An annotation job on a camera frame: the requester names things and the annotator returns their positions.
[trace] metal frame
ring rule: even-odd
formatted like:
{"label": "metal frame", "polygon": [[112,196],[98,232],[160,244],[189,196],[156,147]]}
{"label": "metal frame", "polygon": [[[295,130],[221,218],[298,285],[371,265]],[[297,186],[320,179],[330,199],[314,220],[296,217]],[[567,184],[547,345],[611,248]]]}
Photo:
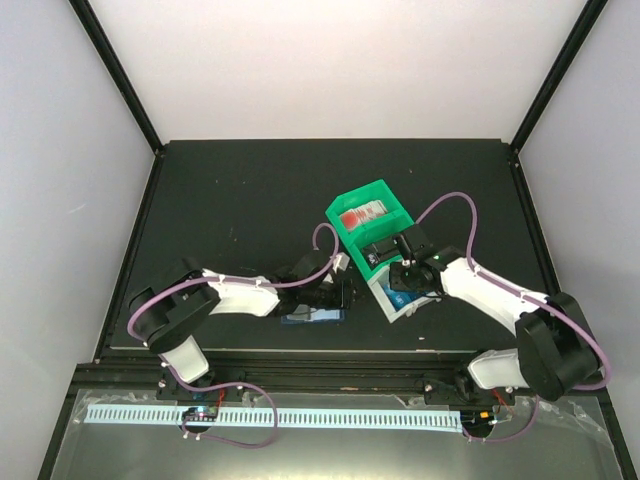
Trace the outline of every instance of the metal frame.
{"label": "metal frame", "polygon": [[[122,64],[118,60],[109,39],[91,8],[89,1],[69,0],[69,3],[76,11],[113,81],[120,90],[132,115],[138,122],[149,146],[156,154],[156,158],[125,253],[115,291],[109,305],[98,347],[95,351],[94,363],[78,365],[76,368],[38,477],[43,480],[50,478],[53,471],[67,422],[69,421],[77,394],[81,389],[156,390],[158,388],[158,380],[163,373],[157,364],[157,359],[150,354],[140,352],[132,356],[131,352],[111,351],[105,355],[105,353],[107,353],[105,347],[109,344],[115,318],[123,301],[127,280],[153,200],[159,174],[162,169],[164,146],[145,112],[133,85],[129,81]],[[520,168],[518,154],[606,3],[606,0],[588,0],[586,2],[582,13],[577,19],[515,137],[509,146],[505,146],[505,148],[508,149],[507,158],[513,175],[513,181],[518,192],[545,286],[549,293],[558,292],[559,283],[524,173],[522,168]],[[234,355],[225,355],[224,353],[217,353],[215,357],[212,355],[207,356],[210,357],[211,361],[216,365],[217,373],[224,374],[224,372],[227,371],[236,374],[238,370],[241,370],[247,381],[267,388],[270,391],[336,392],[344,391],[346,387],[350,392],[357,390],[363,393],[382,392],[400,395],[415,395],[416,392],[420,391],[422,385],[421,380],[423,379],[425,371],[433,372],[439,369],[451,369],[455,362],[453,358],[444,358],[442,355],[437,359],[421,357],[421,359],[417,361],[415,359],[399,359],[397,356],[391,357],[386,355],[359,355],[357,358],[349,359],[337,359],[335,356],[318,356],[318,358],[314,360],[302,357],[297,358],[296,355],[287,355],[285,357],[278,354],[262,355],[258,356],[259,358],[246,355],[243,356],[244,358],[242,359]],[[595,395],[598,397],[624,478],[637,478],[608,392],[602,390],[582,394]]]}
{"label": "metal frame", "polygon": [[[349,385],[349,393],[384,393],[399,396],[415,396],[422,391],[420,379],[424,367],[397,362],[396,365],[385,364],[384,368],[375,368],[371,364],[319,365],[317,363],[264,362],[247,364],[242,362],[246,380],[260,385],[272,392],[311,392],[311,393],[344,393],[345,385]],[[218,371],[221,374],[235,371],[237,365],[233,361],[222,363]],[[71,418],[73,406],[81,390],[139,390],[159,391],[158,379],[163,369],[153,359],[138,359],[136,362],[123,359],[105,359],[102,362],[78,365],[71,380],[58,421],[56,423],[49,447],[38,476],[39,480],[51,477],[56,457],[62,446],[66,426]],[[637,478],[631,457],[624,442],[620,425],[611,404],[608,393],[572,392],[574,396],[596,396],[611,435],[618,464],[625,479]]]}
{"label": "metal frame", "polygon": [[542,87],[540,87],[531,107],[529,107],[529,111],[520,124],[520,128],[518,128],[515,137],[513,137],[511,141],[511,148],[516,154],[524,147],[529,135],[531,135],[538,120],[540,120],[542,112],[544,112],[551,97],[553,97],[558,85],[560,85],[560,82],[564,78],[564,74],[569,70],[573,59],[580,51],[580,47],[589,35],[591,28],[595,25],[596,20],[598,20],[606,4],[607,0],[587,0],[578,20],[576,20],[575,25],[571,29],[571,33],[569,33],[569,37],[567,37],[567,40],[564,42],[560,53],[551,66],[551,70],[549,70],[547,77],[544,79]]}
{"label": "metal frame", "polygon": [[82,22],[87,35],[89,35],[89,38],[93,42],[93,46],[96,47],[105,67],[109,70],[111,78],[118,87],[118,90],[120,90],[122,98],[124,98],[124,101],[127,103],[133,118],[138,122],[138,126],[140,127],[140,130],[142,130],[147,142],[149,142],[151,150],[155,154],[160,153],[164,149],[162,141],[160,140],[160,137],[158,137],[155,128],[153,128],[151,120],[138,98],[138,94],[129,81],[129,77],[124,71],[120,60],[118,60],[118,56],[111,46],[111,42],[109,42],[107,34],[104,33],[104,30],[98,21],[98,17],[96,17],[89,1],[69,0],[69,3],[76,11],[76,15]]}

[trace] green box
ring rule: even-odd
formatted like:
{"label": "green box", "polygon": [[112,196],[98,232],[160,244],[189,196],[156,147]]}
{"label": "green box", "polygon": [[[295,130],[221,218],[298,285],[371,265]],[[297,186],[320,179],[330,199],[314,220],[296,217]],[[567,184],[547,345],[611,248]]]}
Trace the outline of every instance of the green box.
{"label": "green box", "polygon": [[[357,208],[373,200],[380,200],[384,204],[388,213],[382,217],[371,220],[364,225],[356,227],[352,232],[347,231],[340,220],[340,215],[347,210]],[[411,215],[409,215],[400,204],[384,180],[377,180],[363,187],[356,188],[355,190],[339,195],[331,203],[326,214],[329,218],[329,222],[331,222],[335,227],[342,244],[358,266],[358,269],[365,280],[369,281],[376,272],[384,268],[389,263],[402,260],[402,257],[397,255],[394,258],[380,263],[372,270],[360,252],[360,249],[363,247],[389,237],[394,233],[398,233],[405,228],[410,227],[414,223]]]}

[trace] black table surface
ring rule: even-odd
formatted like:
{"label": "black table surface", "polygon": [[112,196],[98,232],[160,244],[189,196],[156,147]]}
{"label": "black table surface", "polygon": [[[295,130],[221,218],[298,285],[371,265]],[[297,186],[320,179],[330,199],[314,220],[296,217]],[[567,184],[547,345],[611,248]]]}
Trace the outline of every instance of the black table surface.
{"label": "black table surface", "polygon": [[[384,179],[414,218],[441,195],[475,200],[474,257],[486,268],[543,291],[525,218],[499,140],[173,141],[142,230],[125,298],[181,257],[213,271],[253,276],[295,263],[337,195]],[[436,245],[464,249],[470,210],[445,202],[423,227]],[[321,246],[331,248],[330,234]],[[431,352],[510,348],[497,322],[456,299],[432,302],[390,324],[369,291],[342,324],[282,325],[277,318],[215,315],[195,336],[205,350]],[[141,348],[126,332],[123,303],[110,341]]]}

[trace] red object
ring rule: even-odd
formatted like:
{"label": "red object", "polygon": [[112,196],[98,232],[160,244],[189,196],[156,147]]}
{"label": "red object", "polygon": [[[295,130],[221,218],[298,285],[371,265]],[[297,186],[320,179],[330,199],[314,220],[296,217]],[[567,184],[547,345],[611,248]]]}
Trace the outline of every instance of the red object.
{"label": "red object", "polygon": [[380,200],[373,200],[357,208],[347,210],[340,215],[340,220],[347,231],[351,232],[356,227],[370,222],[374,218],[381,217],[387,213],[387,209]]}
{"label": "red object", "polygon": [[515,415],[515,412],[513,411],[513,408],[511,408],[509,405],[507,405],[507,402],[504,401],[504,398],[502,398],[502,395],[500,395],[500,393],[495,388],[492,390],[492,392],[493,392],[493,395],[498,399],[500,404],[504,405],[505,407],[507,407],[507,410],[509,410],[511,415]]}
{"label": "red object", "polygon": [[224,388],[220,390],[220,393],[218,394],[218,408],[220,408],[220,405],[222,405],[222,400],[224,400]]}

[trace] white wall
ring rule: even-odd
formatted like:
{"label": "white wall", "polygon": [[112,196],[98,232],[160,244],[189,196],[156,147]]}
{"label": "white wall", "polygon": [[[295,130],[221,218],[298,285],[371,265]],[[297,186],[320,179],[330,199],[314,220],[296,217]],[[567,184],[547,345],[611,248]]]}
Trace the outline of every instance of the white wall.
{"label": "white wall", "polygon": [[640,2],[609,2],[522,152],[562,286],[610,355],[640,465]]}
{"label": "white wall", "polygon": [[92,0],[164,142],[510,141],[585,0]]}
{"label": "white wall", "polygon": [[0,478],[33,479],[90,361],[152,154],[69,3],[0,15]]}

